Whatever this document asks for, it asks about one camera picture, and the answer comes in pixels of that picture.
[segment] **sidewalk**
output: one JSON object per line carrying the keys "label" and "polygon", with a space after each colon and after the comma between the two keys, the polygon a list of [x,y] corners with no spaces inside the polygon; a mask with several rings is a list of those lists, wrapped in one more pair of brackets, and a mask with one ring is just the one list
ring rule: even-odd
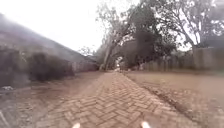
{"label": "sidewalk", "polygon": [[75,123],[81,128],[139,128],[142,121],[152,128],[199,127],[116,72],[100,75],[78,95],[69,94],[49,108],[27,128],[72,128]]}

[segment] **concrete wall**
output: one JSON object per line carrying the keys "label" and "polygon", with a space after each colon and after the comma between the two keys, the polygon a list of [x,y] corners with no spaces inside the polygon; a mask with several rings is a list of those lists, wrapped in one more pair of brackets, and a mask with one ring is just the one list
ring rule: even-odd
{"label": "concrete wall", "polygon": [[164,71],[172,69],[224,70],[224,48],[200,48],[182,56],[162,57],[156,61],[143,63],[138,70]]}
{"label": "concrete wall", "polygon": [[8,21],[3,16],[0,16],[0,46],[16,49],[27,55],[41,52],[57,56],[72,62],[76,72],[97,69],[96,62],[88,57],[40,36],[14,22]]}
{"label": "concrete wall", "polygon": [[200,48],[194,51],[196,69],[223,70],[224,48]]}

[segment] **sky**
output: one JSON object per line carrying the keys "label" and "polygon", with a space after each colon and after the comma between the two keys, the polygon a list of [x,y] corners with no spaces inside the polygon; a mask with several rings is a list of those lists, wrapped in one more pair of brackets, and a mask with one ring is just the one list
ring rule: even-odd
{"label": "sky", "polygon": [[[119,11],[132,4],[131,0],[106,1]],[[73,50],[84,46],[96,50],[104,34],[95,21],[100,3],[102,0],[0,0],[0,13]]]}

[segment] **tree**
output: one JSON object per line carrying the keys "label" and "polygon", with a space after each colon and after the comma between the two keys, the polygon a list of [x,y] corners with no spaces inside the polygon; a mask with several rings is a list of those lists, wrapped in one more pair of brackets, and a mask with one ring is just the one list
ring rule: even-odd
{"label": "tree", "polygon": [[161,29],[184,36],[184,43],[192,48],[223,33],[223,20],[212,17],[216,9],[213,0],[148,0],[145,4],[157,14]]}
{"label": "tree", "polygon": [[108,46],[103,65],[105,69],[107,69],[113,49],[127,39],[134,38],[138,42],[134,64],[156,59],[171,51],[168,49],[175,49],[175,46],[171,46],[168,42],[169,38],[167,37],[171,34],[163,32],[162,36],[158,31],[155,13],[145,1],[141,1],[139,5],[132,6],[128,11],[121,13],[120,17],[115,8],[110,10],[104,5],[100,8],[99,19],[109,29],[105,40]]}
{"label": "tree", "polygon": [[121,13],[121,17],[119,17],[115,8],[109,9],[106,4],[98,8],[99,17],[97,19],[100,19],[109,30],[107,38],[105,39],[107,50],[102,65],[103,70],[107,69],[112,50],[121,42],[123,37],[128,34],[127,32],[131,25],[132,15],[135,13],[135,9],[136,8],[132,6],[126,13]]}

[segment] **bush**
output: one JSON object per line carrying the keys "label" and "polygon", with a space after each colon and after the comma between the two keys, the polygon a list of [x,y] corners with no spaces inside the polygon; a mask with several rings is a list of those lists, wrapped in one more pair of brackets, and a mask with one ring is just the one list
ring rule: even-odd
{"label": "bush", "polygon": [[19,51],[0,47],[0,87],[11,86],[17,74],[25,73],[25,61]]}
{"label": "bush", "polygon": [[28,57],[27,62],[31,80],[46,81],[74,75],[72,64],[55,56],[36,53]]}

